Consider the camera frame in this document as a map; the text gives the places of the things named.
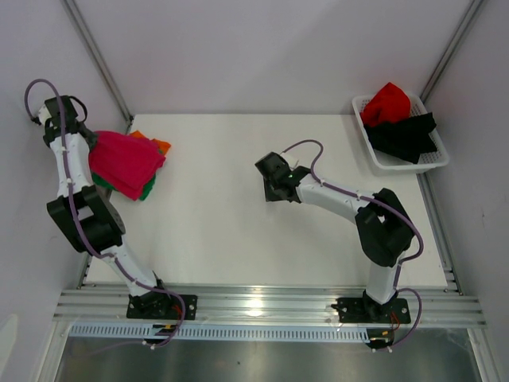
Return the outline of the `pink t shirt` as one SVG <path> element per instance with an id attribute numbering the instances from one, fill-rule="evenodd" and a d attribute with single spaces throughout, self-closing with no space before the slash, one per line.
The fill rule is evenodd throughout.
<path id="1" fill-rule="evenodd" d="M 98 142 L 88 157 L 91 175 L 122 171 L 151 172 L 157 175 L 165 159 L 166 156 L 151 141 L 114 131 L 100 131 Z"/>

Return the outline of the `orange t shirt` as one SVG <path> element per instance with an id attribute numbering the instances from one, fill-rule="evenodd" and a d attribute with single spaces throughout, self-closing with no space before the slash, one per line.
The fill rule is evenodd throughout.
<path id="1" fill-rule="evenodd" d="M 147 138 L 143 133 L 140 131 L 133 131 L 130 133 L 130 136 L 137 139 L 144 139 L 146 141 L 151 141 L 153 144 L 157 146 L 158 151 L 166 156 L 169 150 L 171 149 L 171 144 L 169 142 L 159 140 L 156 138 Z"/>

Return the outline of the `green t shirt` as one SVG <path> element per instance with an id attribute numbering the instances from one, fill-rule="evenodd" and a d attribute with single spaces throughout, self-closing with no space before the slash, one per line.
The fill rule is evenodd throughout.
<path id="1" fill-rule="evenodd" d="M 154 187 L 156 174 L 139 171 L 93 173 L 92 180 L 97 185 L 121 193 L 132 201 L 144 201 Z"/>

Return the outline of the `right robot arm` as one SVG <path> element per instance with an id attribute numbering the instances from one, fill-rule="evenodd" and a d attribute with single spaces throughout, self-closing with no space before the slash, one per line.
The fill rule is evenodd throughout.
<path id="1" fill-rule="evenodd" d="M 414 231 L 400 200 L 389 189 L 362 196 L 319 179 L 307 167 L 292 167 L 275 152 L 255 163 L 262 175 L 267 202 L 288 201 L 313 205 L 353 223 L 363 254 L 371 267 L 363 292 L 363 312 L 372 321 L 390 314 L 397 298 L 403 255 Z"/>

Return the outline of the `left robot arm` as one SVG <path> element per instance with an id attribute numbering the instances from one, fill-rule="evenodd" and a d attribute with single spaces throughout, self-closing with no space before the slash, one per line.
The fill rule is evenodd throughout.
<path id="1" fill-rule="evenodd" d="M 128 318 L 169 317 L 172 297 L 155 273 L 138 261 L 124 238 L 122 218 L 92 180 L 88 156 L 97 134 L 79 121 L 67 95 L 47 99 L 38 117 L 59 176 L 57 197 L 47 204 L 52 220 L 76 251 L 101 259 L 127 285 Z"/>

